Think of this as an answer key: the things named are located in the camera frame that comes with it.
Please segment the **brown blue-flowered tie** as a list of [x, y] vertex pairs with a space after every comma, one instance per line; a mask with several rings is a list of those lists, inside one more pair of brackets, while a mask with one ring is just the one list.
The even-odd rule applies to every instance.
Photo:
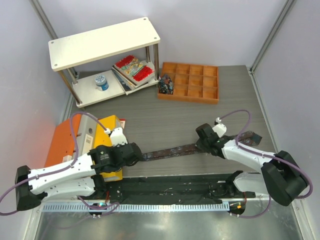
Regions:
[[[254, 147], [260, 144], [262, 138], [263, 138], [262, 136], [249, 130], [242, 133], [239, 136], [238, 141], [246, 146]], [[177, 147], [143, 153], [142, 161], [148, 162], [148, 161], [155, 161], [155, 160], [168, 159], [168, 158], [174, 158], [174, 157], [180, 157], [180, 156], [186, 156], [186, 155], [202, 154], [202, 153], [205, 153], [205, 152], [199, 149], [196, 146], [196, 144], [193, 143], [193, 144], [181, 145]]]

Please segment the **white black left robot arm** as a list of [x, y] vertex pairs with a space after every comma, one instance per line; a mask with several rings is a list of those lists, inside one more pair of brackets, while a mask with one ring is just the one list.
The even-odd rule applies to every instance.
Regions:
[[42, 169], [31, 170], [24, 165], [17, 169], [15, 183], [16, 210], [26, 211], [41, 204], [45, 187], [52, 187], [77, 177], [91, 177], [100, 173], [111, 173], [124, 166], [133, 166], [143, 160], [143, 154], [136, 143], [118, 146], [99, 145], [88, 153], [78, 157], [75, 164], [66, 162]]

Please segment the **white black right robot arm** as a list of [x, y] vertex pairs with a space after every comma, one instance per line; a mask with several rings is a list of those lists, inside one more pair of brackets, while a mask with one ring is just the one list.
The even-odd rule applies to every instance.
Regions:
[[207, 123], [196, 128], [196, 146], [204, 152], [225, 160], [236, 161], [255, 170], [239, 173], [226, 184], [226, 193], [233, 198], [243, 192], [269, 195], [275, 202], [288, 206], [310, 186], [292, 156], [286, 151], [265, 152], [246, 146], [226, 135], [222, 123]]

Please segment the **yellow binder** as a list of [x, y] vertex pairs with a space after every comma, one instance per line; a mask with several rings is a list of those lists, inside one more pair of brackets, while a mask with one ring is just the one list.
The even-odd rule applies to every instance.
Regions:
[[[119, 120], [120, 119], [117, 116], [111, 115], [111, 116], [99, 119], [99, 122], [102, 123], [104, 127], [112, 131], [115, 128], [119, 128], [117, 126], [117, 122]], [[100, 145], [111, 147], [112, 143], [111, 143], [110, 137], [107, 134], [105, 134], [104, 129], [99, 124], [97, 124], [93, 148], [96, 148]], [[117, 172], [111, 172], [111, 173], [103, 172], [100, 175], [103, 177], [105, 182], [115, 182], [123, 179], [122, 170], [119, 170]]]

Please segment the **grey binder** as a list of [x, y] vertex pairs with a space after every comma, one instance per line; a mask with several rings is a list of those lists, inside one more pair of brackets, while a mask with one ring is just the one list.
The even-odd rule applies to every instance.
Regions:
[[80, 116], [80, 123], [76, 132], [78, 156], [87, 154], [93, 147], [97, 130], [97, 122], [87, 115]]

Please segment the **orange binder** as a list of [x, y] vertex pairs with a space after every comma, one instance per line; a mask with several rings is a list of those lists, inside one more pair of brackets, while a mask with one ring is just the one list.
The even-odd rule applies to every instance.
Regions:
[[44, 167], [71, 161], [74, 153], [75, 142], [71, 133], [70, 120], [67, 119], [55, 128]]

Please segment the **orange compartment tray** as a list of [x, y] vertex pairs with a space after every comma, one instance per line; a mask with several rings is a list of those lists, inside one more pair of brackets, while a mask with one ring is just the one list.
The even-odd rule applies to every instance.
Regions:
[[173, 81], [173, 94], [160, 94], [162, 100], [202, 104], [219, 102], [219, 68], [213, 65], [164, 62], [161, 77], [168, 74]]

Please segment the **lower stacked books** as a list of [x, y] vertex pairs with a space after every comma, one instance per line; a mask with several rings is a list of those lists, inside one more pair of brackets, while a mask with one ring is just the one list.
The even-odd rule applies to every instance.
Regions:
[[142, 90], [144, 88], [147, 88], [147, 87], [154, 86], [158, 83], [158, 81], [152, 79], [152, 80], [150, 80], [140, 86], [134, 87], [134, 85], [132, 83], [130, 83], [129, 81], [125, 80], [122, 76], [120, 76], [120, 74], [117, 73], [116, 70], [112, 69], [111, 71], [112, 71], [113, 76], [117, 79], [117, 81], [119, 82], [121, 88], [123, 89], [123, 91], [126, 95], [135, 93], [135, 92]]

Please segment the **blue white jar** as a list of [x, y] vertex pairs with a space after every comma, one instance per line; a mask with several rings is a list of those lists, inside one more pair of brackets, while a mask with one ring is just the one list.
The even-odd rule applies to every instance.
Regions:
[[94, 78], [95, 85], [99, 91], [106, 91], [109, 88], [107, 78], [103, 74], [98, 74]]

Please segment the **red patterned book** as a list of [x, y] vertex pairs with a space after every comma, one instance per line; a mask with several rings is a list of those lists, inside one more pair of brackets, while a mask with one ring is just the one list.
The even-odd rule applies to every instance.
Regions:
[[154, 69], [134, 55], [124, 57], [112, 67], [135, 87], [145, 84], [155, 76]]

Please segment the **white two-tier shelf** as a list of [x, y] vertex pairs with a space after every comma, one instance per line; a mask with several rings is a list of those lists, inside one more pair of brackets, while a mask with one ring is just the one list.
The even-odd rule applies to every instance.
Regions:
[[[159, 78], [160, 41], [156, 29], [145, 16], [49, 41], [51, 68], [62, 74], [63, 70], [72, 67], [153, 46], [154, 61], [149, 59], [148, 53], [143, 61], [155, 71], [156, 76], [147, 84], [152, 86]], [[84, 108], [125, 94], [111, 70], [103, 72], [103, 75], [109, 85], [104, 91], [98, 89], [93, 75], [67, 84], [77, 107]]]

